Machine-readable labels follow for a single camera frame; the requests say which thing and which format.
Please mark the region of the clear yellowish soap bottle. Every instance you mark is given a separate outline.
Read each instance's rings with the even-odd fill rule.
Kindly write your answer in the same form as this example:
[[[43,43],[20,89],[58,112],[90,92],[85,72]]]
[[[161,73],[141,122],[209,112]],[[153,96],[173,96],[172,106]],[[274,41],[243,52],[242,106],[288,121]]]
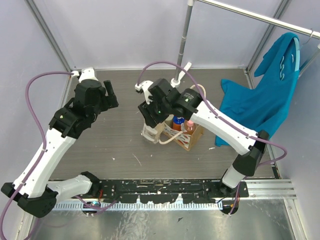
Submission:
[[[143,128],[141,131],[141,135],[148,141],[156,144],[159,139],[160,135],[164,129],[163,124],[158,124],[156,127],[152,128],[148,126],[146,123],[143,124]]]

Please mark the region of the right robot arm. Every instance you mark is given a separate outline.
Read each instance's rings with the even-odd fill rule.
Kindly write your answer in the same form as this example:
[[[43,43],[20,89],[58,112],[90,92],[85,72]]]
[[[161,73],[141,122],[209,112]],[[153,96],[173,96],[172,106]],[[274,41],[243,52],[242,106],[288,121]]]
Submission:
[[[143,81],[135,85],[135,90],[144,95],[145,100],[138,109],[148,127],[154,129],[174,115],[206,128],[237,152],[236,159],[220,179],[219,191],[223,196],[231,197],[244,178],[255,174],[269,138],[266,131],[256,132],[242,126],[217,110],[199,92],[191,88],[179,92],[164,78]]]

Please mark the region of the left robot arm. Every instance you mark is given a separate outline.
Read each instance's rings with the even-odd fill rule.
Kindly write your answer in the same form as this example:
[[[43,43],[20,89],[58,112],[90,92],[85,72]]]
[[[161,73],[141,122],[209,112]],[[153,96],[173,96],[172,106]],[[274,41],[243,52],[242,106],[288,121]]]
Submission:
[[[61,201],[78,195],[95,198],[100,193],[100,179],[88,171],[56,184],[49,182],[58,163],[83,131],[92,126],[100,113],[119,105],[109,80],[82,80],[74,92],[75,96],[51,119],[45,135],[46,146],[39,147],[19,178],[1,188],[2,193],[36,218],[48,215]]]

